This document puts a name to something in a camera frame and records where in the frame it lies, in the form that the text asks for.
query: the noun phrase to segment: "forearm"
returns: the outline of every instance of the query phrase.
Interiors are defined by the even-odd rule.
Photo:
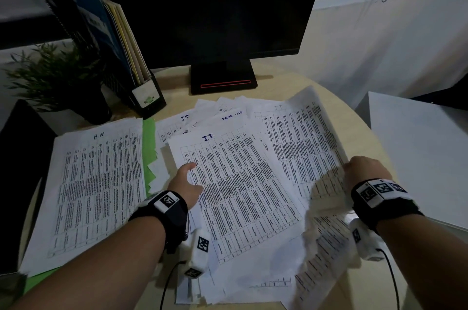
[[[424,309],[468,301],[468,245],[421,215],[382,220],[377,230]]]
[[[67,263],[11,309],[132,309],[164,250],[154,217],[132,220]]]

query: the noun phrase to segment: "hand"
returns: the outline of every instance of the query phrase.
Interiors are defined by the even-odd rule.
[[[393,180],[389,170],[379,160],[366,156],[354,156],[348,163],[343,165],[344,189],[347,193],[359,182],[368,179],[381,178]]]
[[[196,163],[186,163],[185,165],[180,166],[179,170],[175,177],[169,182],[167,190],[172,190],[178,193],[182,198],[184,198],[187,203],[189,210],[194,207],[198,197],[203,191],[201,185],[193,185],[187,181],[187,173],[196,167]]]

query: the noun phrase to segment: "wristband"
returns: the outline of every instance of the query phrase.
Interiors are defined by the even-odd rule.
[[[424,215],[411,195],[388,179],[369,179],[356,184],[351,190],[351,199],[357,216],[377,234],[376,226],[380,220],[410,214]]]
[[[144,200],[128,221],[142,216],[158,218],[166,231],[164,248],[174,253],[182,241],[187,239],[188,207],[184,198],[172,190],[165,190]]]

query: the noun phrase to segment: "computer monitor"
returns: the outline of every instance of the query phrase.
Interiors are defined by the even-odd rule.
[[[249,59],[299,52],[314,0],[111,0],[150,68],[191,65],[191,93],[255,88]]]

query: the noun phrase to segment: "green folder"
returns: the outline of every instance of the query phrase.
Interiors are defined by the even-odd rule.
[[[148,168],[148,165],[151,162],[158,159],[155,147],[155,121],[152,118],[149,118],[143,120],[143,141],[141,147],[141,157],[143,159],[143,175],[145,179],[145,189],[147,197],[149,196],[149,183],[156,178],[155,175]],[[49,275],[54,273],[57,269],[58,268],[55,268],[50,271],[35,275],[34,277],[27,278],[23,294],[29,291],[32,287],[41,282],[43,279],[47,278]]]

